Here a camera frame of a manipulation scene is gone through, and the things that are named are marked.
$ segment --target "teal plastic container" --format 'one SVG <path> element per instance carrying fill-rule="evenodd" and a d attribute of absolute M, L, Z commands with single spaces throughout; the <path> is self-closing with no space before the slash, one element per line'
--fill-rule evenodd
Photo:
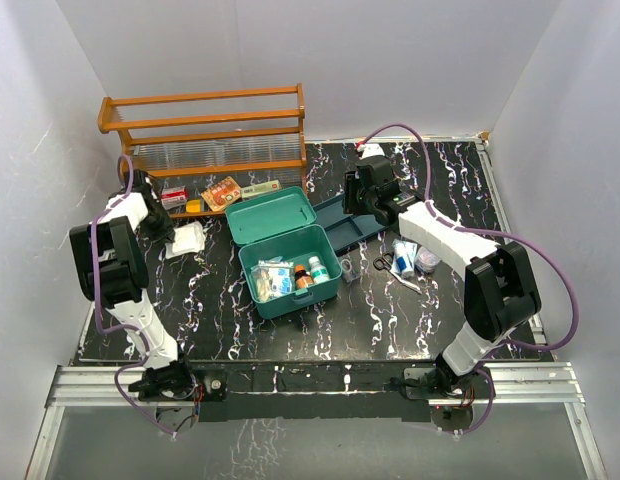
<path fill-rule="evenodd" d="M 341 265 L 323 227 L 315 225 L 316 214 L 299 187 L 286 188 L 226 209 L 232 237 L 246 276 L 252 300 L 259 315 L 270 319 L 334 297 L 339 289 Z M 308 259 L 319 257 L 330 280 L 295 290 L 289 295 L 259 302 L 251 275 L 259 260 L 283 257 L 283 261 L 303 265 L 310 271 Z"/>

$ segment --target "box handle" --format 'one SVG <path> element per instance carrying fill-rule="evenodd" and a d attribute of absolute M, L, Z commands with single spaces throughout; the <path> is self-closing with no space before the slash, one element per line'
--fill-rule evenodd
<path fill-rule="evenodd" d="M 302 288 L 301 290 L 297 290 L 296 292 L 294 292 L 294 297 L 292 298 L 292 301 L 294 303 L 308 303 L 312 300 L 313 296 L 314 294 L 310 292 L 307 288 Z"/>

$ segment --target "red and white box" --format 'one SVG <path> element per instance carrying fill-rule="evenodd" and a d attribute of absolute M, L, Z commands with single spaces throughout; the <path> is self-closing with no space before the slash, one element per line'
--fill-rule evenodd
<path fill-rule="evenodd" d="M 164 188 L 161 192 L 161 205 L 166 210 L 181 207 L 188 203 L 186 187 Z"/>

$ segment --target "plastic bag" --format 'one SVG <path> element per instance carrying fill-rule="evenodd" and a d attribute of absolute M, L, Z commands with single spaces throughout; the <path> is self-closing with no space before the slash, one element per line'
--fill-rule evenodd
<path fill-rule="evenodd" d="M 281 257 L 259 260 L 259 263 L 251 269 L 251 275 L 257 287 L 256 300 L 267 302 L 292 293 L 293 267 L 292 262 L 282 262 Z"/>

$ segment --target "marble tabletop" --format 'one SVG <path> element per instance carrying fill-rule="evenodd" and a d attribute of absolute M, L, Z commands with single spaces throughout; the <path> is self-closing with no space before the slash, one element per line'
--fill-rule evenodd
<path fill-rule="evenodd" d="M 403 183 L 423 194 L 425 160 L 419 145 L 383 143 L 382 147 Z M 314 205 L 343 191 L 343 174 L 354 169 L 357 157 L 351 143 L 308 144 L 306 148 L 308 197 Z M 428 150 L 437 207 L 464 225 L 499 229 L 476 144 L 428 142 Z M 249 178 L 259 183 L 270 177 L 267 172 L 255 172 Z M 359 243 L 346 254 L 361 278 L 350 285 L 341 281 L 335 298 L 264 320 L 251 301 L 239 249 L 225 218 L 200 221 L 207 239 L 198 254 L 166 260 L 162 245 L 139 238 L 150 272 L 150 298 L 166 330 L 191 361 L 433 359 L 463 325 L 463 283 L 447 265 L 416 278 L 423 295 L 373 267 L 376 257 L 392 251 L 397 235 L 390 231 Z M 107 313 L 104 319 L 105 324 L 115 322 Z M 534 341 L 527 323 L 513 338 Z M 124 333 L 100 337 L 91 320 L 74 363 L 135 358 Z M 495 358 L 539 356 L 502 347 Z"/>

